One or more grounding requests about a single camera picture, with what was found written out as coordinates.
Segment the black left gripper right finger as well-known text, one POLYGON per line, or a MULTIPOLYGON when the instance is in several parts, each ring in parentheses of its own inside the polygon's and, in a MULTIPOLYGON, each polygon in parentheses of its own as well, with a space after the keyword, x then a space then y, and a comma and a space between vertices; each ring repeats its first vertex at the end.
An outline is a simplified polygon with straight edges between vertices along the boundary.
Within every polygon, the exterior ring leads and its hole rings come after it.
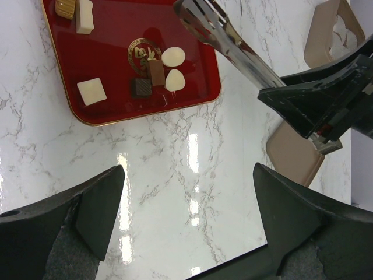
POLYGON ((253 171, 267 243, 202 279, 371 279, 372 213, 303 187, 263 164, 253 171))

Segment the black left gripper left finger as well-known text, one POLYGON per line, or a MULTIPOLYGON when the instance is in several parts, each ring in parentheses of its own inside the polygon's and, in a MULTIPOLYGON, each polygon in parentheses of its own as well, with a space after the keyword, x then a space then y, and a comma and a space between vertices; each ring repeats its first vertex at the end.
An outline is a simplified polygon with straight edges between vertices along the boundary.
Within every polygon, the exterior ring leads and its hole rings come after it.
POLYGON ((121 165, 1 214, 1 279, 95 279, 124 186, 121 165))

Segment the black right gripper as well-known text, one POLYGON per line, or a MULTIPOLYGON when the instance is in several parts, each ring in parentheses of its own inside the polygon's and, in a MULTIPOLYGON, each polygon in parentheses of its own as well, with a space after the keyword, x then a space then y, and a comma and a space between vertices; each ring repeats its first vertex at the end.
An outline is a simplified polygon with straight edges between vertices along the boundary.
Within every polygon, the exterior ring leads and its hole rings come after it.
POLYGON ((372 138, 372 38, 351 55, 281 77, 283 87, 262 89, 258 99, 327 155, 342 148, 352 128, 372 138))

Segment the metal tongs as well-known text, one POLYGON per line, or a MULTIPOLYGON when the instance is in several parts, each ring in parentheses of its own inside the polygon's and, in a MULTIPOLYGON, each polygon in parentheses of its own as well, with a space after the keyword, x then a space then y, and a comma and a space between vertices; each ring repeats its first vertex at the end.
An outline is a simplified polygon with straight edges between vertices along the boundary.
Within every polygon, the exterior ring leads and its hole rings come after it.
POLYGON ((184 27, 201 43, 212 46, 259 89, 285 83, 244 41, 216 1, 178 0, 173 9, 184 27))

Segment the white teardrop chocolate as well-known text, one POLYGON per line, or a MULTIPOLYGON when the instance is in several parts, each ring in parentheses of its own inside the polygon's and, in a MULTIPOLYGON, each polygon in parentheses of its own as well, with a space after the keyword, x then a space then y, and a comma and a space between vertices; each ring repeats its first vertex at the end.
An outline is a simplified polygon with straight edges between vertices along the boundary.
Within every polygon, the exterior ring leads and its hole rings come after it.
POLYGON ((186 81, 182 72, 172 69, 165 80, 165 88, 169 92, 175 92, 185 87, 186 81))

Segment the white round chocolate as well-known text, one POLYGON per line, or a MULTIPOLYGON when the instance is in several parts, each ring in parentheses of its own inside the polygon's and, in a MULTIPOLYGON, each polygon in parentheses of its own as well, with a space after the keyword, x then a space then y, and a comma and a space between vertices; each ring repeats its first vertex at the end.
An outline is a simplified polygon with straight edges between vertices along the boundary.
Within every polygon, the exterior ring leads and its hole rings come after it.
POLYGON ((177 67, 185 61, 185 52, 180 47, 170 47, 161 56, 163 64, 167 67, 177 67))

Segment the brown rectangular chocolate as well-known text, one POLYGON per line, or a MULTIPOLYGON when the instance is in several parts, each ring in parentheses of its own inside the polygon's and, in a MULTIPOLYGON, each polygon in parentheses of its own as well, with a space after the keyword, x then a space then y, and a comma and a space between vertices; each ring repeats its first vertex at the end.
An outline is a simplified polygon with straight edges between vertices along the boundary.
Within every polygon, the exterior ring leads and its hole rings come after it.
POLYGON ((164 86, 166 82, 163 63, 152 59, 147 62, 148 75, 153 86, 164 86))

